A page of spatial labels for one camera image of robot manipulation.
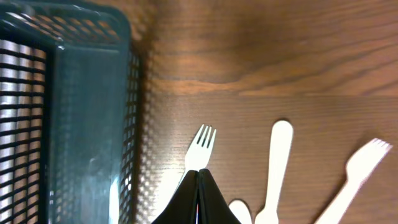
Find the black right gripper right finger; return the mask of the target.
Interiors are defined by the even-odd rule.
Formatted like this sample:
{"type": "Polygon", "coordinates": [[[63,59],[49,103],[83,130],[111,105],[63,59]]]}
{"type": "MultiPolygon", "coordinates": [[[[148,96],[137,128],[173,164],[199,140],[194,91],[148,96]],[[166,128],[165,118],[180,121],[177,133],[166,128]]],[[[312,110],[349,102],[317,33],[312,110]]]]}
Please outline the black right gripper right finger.
{"type": "Polygon", "coordinates": [[[201,224],[240,224],[229,209],[208,169],[199,171],[198,222],[201,224]]]}

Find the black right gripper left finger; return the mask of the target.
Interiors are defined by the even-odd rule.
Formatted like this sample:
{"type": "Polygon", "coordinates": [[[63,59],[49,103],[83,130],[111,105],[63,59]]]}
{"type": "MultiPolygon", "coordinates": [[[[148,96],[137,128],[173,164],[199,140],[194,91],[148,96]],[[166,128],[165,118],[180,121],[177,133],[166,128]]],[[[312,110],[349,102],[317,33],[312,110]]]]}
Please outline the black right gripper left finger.
{"type": "Polygon", "coordinates": [[[197,205],[198,171],[190,170],[152,224],[196,224],[197,205]]]}

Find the pink-white plastic spoon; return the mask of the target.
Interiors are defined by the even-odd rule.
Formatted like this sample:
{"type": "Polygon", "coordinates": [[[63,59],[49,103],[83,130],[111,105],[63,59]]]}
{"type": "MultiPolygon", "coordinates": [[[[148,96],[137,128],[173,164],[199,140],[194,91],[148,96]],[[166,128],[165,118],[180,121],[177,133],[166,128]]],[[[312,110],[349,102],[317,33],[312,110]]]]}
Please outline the pink-white plastic spoon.
{"type": "Polygon", "coordinates": [[[235,199],[228,207],[241,224],[252,224],[249,208],[242,200],[235,199]]]}

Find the pale green plastic fork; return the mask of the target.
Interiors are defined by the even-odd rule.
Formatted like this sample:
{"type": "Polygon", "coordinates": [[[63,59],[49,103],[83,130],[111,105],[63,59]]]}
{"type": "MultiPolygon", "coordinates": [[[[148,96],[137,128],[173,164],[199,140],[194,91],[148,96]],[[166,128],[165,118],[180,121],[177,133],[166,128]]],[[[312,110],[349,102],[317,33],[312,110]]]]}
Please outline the pale green plastic fork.
{"type": "Polygon", "coordinates": [[[188,171],[199,171],[208,165],[216,139],[216,132],[217,130],[212,129],[212,126],[201,125],[188,147],[184,160],[184,173],[178,185],[182,183],[188,171]]]}

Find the white plastic fork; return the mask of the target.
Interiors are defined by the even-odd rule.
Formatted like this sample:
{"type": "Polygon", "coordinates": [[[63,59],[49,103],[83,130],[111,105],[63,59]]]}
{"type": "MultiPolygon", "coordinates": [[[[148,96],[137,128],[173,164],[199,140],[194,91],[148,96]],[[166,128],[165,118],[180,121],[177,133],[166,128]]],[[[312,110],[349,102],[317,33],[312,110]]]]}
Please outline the white plastic fork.
{"type": "Polygon", "coordinates": [[[294,135],[293,126],[286,120],[274,123],[269,148],[267,193],[264,208],[256,215],[255,224],[278,224],[277,207],[289,160],[294,135]]]}

